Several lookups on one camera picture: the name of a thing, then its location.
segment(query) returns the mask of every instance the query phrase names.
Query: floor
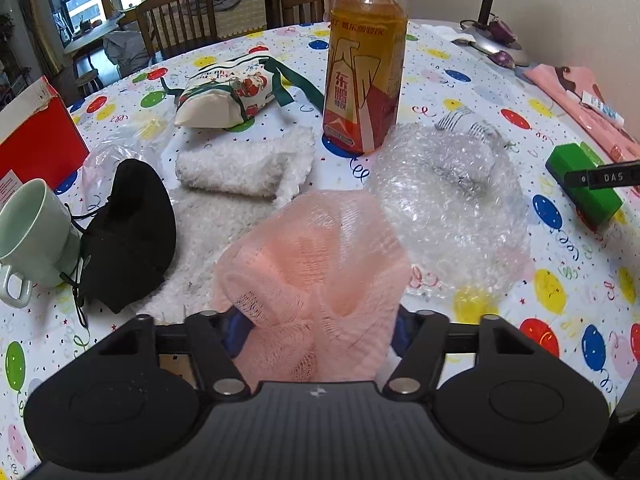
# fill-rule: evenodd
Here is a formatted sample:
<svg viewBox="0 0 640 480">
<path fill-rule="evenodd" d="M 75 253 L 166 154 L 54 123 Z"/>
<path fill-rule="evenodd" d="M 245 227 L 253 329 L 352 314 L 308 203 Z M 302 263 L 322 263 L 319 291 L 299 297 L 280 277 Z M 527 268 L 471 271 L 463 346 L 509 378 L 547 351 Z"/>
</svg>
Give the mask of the floor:
<svg viewBox="0 0 640 480">
<path fill-rule="evenodd" d="M 78 64 L 78 76 L 85 74 L 91 70 L 89 61 L 86 57 L 81 57 L 76 62 Z M 97 69 L 100 81 L 105 86 L 115 83 L 120 79 L 118 67 L 107 58 L 104 49 L 94 50 L 91 53 L 91 63 Z"/>
</svg>

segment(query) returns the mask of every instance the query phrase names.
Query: desk lamp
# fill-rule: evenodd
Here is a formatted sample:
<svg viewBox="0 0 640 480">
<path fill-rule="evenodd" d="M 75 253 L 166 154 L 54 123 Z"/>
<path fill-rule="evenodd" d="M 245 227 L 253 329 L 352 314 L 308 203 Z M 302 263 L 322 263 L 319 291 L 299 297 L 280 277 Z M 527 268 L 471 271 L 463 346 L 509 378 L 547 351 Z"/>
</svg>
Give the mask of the desk lamp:
<svg viewBox="0 0 640 480">
<path fill-rule="evenodd" d="M 529 65 L 527 53 L 516 41 L 511 29 L 497 18 L 489 22 L 493 3 L 494 0 L 482 0 L 478 20 L 464 20 L 460 23 L 465 32 L 474 37 L 475 43 L 471 45 L 485 54 L 495 54 L 503 50 L 513 57 L 516 65 Z"/>
</svg>

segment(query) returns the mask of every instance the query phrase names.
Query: pink mesh bath sponge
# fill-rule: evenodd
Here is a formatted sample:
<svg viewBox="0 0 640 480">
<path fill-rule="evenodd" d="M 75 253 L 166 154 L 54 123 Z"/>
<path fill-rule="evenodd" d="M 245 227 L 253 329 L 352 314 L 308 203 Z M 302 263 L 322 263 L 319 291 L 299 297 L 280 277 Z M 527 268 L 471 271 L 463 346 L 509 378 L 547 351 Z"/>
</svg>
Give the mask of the pink mesh bath sponge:
<svg viewBox="0 0 640 480">
<path fill-rule="evenodd" d="M 235 360 L 252 388 L 261 380 L 370 380 L 409 276 L 404 249 L 368 192 L 310 192 L 226 250 L 213 308 L 231 302 L 255 324 Z"/>
</svg>

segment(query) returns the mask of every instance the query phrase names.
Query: lamp base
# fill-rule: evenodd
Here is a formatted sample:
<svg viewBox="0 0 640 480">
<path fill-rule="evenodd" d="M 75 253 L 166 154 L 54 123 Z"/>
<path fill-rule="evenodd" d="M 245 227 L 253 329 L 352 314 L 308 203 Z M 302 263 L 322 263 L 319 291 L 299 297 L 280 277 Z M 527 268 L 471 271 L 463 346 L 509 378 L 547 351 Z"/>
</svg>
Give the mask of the lamp base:
<svg viewBox="0 0 640 480">
<path fill-rule="evenodd" d="M 462 29 L 464 32 L 471 34 L 474 37 L 475 43 L 471 43 L 470 45 L 478 49 L 480 52 L 484 52 L 485 54 L 495 54 L 496 52 L 503 50 L 513 57 L 517 66 L 529 66 L 529 56 L 527 56 L 526 51 L 517 41 L 506 46 L 495 41 L 488 30 L 483 30 L 482 28 L 478 28 L 471 24 L 463 25 Z"/>
</svg>

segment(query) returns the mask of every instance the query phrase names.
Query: curtain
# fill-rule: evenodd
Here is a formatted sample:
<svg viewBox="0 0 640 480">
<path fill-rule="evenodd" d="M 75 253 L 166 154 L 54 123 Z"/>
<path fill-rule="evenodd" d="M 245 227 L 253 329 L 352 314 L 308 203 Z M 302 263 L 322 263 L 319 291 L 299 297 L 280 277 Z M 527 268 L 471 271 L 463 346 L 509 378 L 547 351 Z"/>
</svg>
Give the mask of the curtain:
<svg viewBox="0 0 640 480">
<path fill-rule="evenodd" d="M 31 33 L 36 43 L 34 49 L 39 58 L 38 60 L 40 61 L 42 71 L 47 76 L 47 79 L 52 80 L 54 76 L 57 76 L 63 71 L 64 67 L 62 63 L 59 62 L 52 46 L 44 35 L 42 19 L 38 12 L 36 12 L 38 7 L 36 0 L 28 0 L 28 2 L 28 6 L 23 5 L 25 21 L 31 28 Z"/>
</svg>

